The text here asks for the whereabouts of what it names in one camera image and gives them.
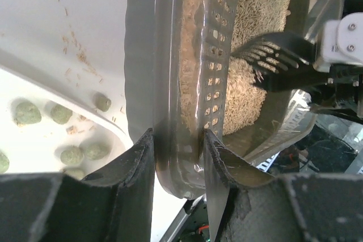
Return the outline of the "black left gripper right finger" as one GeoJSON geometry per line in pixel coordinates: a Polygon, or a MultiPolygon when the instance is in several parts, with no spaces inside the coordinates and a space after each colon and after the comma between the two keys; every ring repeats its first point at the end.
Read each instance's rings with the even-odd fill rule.
{"type": "Polygon", "coordinates": [[[274,177],[204,131],[211,241],[361,241],[362,176],[274,177]]]}

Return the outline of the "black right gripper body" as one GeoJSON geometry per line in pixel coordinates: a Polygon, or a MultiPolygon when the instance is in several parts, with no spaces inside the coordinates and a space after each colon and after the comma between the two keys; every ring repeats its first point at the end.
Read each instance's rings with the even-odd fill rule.
{"type": "Polygon", "coordinates": [[[362,124],[362,67],[332,65],[323,85],[310,92],[310,111],[362,124]]]}

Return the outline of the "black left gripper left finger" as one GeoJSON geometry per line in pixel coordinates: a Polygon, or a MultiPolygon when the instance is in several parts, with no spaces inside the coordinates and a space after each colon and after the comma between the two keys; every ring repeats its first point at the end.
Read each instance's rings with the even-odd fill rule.
{"type": "Polygon", "coordinates": [[[1,176],[2,241],[149,241],[153,131],[76,180],[63,173],[1,176]]]}

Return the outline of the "black slotted litter scoop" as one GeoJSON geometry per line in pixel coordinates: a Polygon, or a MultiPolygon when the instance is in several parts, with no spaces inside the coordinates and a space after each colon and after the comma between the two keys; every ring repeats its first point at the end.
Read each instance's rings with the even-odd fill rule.
{"type": "Polygon", "coordinates": [[[258,35],[238,47],[232,57],[245,60],[255,72],[254,85],[268,92],[295,89],[308,91],[326,84],[328,73],[318,72],[313,64],[316,45],[292,32],[258,35]]]}

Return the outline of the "dark translucent litter box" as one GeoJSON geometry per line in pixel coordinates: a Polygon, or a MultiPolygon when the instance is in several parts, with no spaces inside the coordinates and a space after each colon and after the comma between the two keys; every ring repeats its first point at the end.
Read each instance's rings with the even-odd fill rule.
{"type": "Polygon", "coordinates": [[[125,97],[129,134],[154,133],[159,182],[175,197],[205,192],[203,131],[260,164],[312,130],[302,91],[270,93],[256,122],[223,136],[238,0],[127,0],[125,97]]]}

